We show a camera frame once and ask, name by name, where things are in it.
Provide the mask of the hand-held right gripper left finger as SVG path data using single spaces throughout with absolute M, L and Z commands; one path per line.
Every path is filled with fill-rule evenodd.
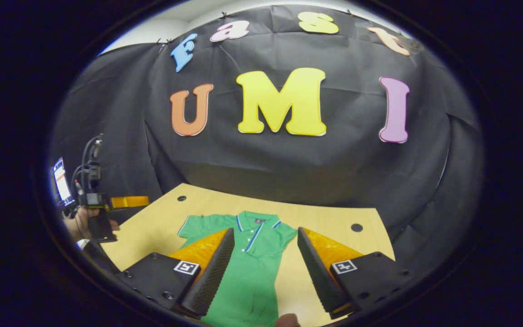
M 224 228 L 171 255 L 150 253 L 116 279 L 159 307 L 203 317 L 218 292 L 234 246 L 234 229 Z

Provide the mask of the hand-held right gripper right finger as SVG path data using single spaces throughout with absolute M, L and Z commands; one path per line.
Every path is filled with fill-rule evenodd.
M 362 254 L 303 227 L 297 230 L 297 246 L 332 319 L 378 310 L 411 283 L 411 271 L 380 251 Z

